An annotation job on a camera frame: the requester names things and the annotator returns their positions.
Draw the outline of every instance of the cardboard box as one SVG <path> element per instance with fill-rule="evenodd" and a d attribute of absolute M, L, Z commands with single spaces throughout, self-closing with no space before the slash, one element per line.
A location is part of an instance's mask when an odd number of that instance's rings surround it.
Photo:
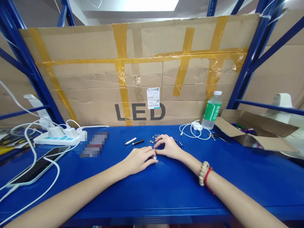
<path fill-rule="evenodd" d="M 257 136 L 246 134 L 234 127 L 233 123 L 245 128 L 254 128 Z M 215 125 L 226 135 L 246 147 L 261 148 L 264 150 L 298 152 L 284 138 L 293 133 L 298 127 L 285 124 L 267 117 L 256 115 L 242 110 L 223 110 Z"/>
<path fill-rule="evenodd" d="M 64 120 L 167 125 L 201 119 L 215 90 L 223 92 L 226 107 L 259 19 L 250 14 L 19 31 Z M 148 107 L 151 88 L 159 88 L 158 109 Z"/>

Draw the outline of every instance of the white bottle cap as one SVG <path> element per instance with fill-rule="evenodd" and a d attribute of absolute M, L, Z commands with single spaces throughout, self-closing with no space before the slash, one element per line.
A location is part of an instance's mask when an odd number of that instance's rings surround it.
<path fill-rule="evenodd" d="M 222 91 L 215 91 L 215 92 L 213 93 L 213 95 L 216 95 L 216 96 L 222 95 Z"/>

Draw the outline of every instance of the phone charger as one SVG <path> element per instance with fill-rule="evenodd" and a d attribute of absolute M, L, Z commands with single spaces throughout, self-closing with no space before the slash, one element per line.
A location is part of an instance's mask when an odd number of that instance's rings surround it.
<path fill-rule="evenodd" d="M 192 122 L 192 128 L 194 129 L 194 130 L 199 130 L 199 131 L 201 131 L 202 129 L 203 129 L 203 126 L 202 125 L 200 125 L 198 122 Z"/>

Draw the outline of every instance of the finger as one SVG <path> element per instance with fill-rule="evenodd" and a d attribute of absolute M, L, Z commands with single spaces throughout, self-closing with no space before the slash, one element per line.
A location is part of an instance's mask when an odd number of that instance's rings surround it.
<path fill-rule="evenodd" d="M 145 148 L 141 149 L 141 151 L 144 152 L 144 153 L 146 153 L 146 152 L 148 152 L 150 150 L 153 150 L 152 146 L 148 146 L 148 147 L 145 147 Z"/>
<path fill-rule="evenodd" d="M 149 157 L 156 155 L 154 150 L 150 150 L 147 153 L 145 153 L 145 160 L 147 160 Z"/>
<path fill-rule="evenodd" d="M 157 159 L 149 159 L 147 160 L 144 164 L 142 164 L 142 169 L 144 170 L 145 168 L 147 168 L 149 165 L 153 164 L 153 163 L 157 163 L 158 160 Z"/>
<path fill-rule="evenodd" d="M 164 151 L 165 151 L 165 150 L 156 150 L 156 149 L 154 149 L 154 151 L 155 151 L 155 153 L 157 153 L 157 154 L 159 154 L 159 155 L 165 155 L 165 154 L 164 154 Z"/>
<path fill-rule="evenodd" d="M 167 135 L 160 135 L 156 138 L 155 142 L 157 142 L 160 139 L 165 139 L 165 138 L 167 138 Z"/>
<path fill-rule="evenodd" d="M 158 147 L 162 143 L 166 143 L 164 139 L 161 139 L 157 143 L 155 143 L 154 148 Z"/>

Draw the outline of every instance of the blue metal shelf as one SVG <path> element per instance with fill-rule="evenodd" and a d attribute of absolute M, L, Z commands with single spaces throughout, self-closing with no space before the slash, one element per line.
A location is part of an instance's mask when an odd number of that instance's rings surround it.
<path fill-rule="evenodd" d="M 238 109 L 239 104 L 242 103 L 304 116 L 304 110 L 278 107 L 270 104 L 262 104 L 242 100 L 254 71 L 304 27 L 304 17 L 302 17 L 288 32 L 286 32 L 274 45 L 272 45 L 268 51 L 262 55 L 272 33 L 272 30 L 277 22 L 277 20 L 274 22 L 272 21 L 281 14 L 284 2 L 284 0 L 276 0 L 273 2 L 272 0 L 259 1 L 256 8 L 256 13 L 263 12 L 263 15 L 248 50 L 248 54 L 240 75 L 233 89 L 232 95 L 227 105 L 227 109 Z"/>
<path fill-rule="evenodd" d="M 60 15 L 58 25 L 62 23 L 63 26 L 65 19 L 67 19 L 67 22 L 70 26 L 75 26 L 76 24 L 74 21 L 69 1 L 61 0 L 61 4 L 63 6 L 63 10 Z M 4 37 L 14 44 L 12 45 L 11 43 L 9 43 L 17 60 L 1 48 L 0 56 L 8 63 L 13 65 L 15 68 L 20 70 L 22 73 L 24 73 L 28 77 L 33 88 L 35 89 L 43 106 L 30 109 L 30 111 L 46 109 L 52 121 L 57 124 L 63 124 L 64 120 L 18 29 L 26 29 L 26 26 L 21 16 L 19 15 L 13 0 L 0 1 L 0 30 Z M 27 112 L 25 111 L 19 111 L 1 115 L 0 120 L 23 115 L 26 113 Z"/>

